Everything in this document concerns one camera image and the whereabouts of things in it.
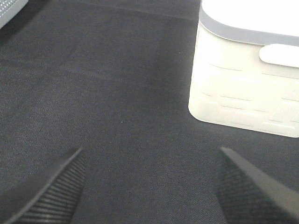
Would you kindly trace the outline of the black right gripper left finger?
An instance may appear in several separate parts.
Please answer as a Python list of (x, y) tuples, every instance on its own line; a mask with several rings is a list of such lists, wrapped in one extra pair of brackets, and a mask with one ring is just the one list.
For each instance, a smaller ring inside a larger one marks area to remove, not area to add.
[(85, 186), (85, 155), (74, 148), (0, 196), (2, 224), (69, 224)]

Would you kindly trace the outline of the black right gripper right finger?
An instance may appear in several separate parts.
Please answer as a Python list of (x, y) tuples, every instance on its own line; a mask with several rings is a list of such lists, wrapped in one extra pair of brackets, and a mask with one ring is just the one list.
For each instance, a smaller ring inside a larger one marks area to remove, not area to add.
[(241, 157), (221, 147), (214, 190), (229, 224), (297, 224), (299, 194)]

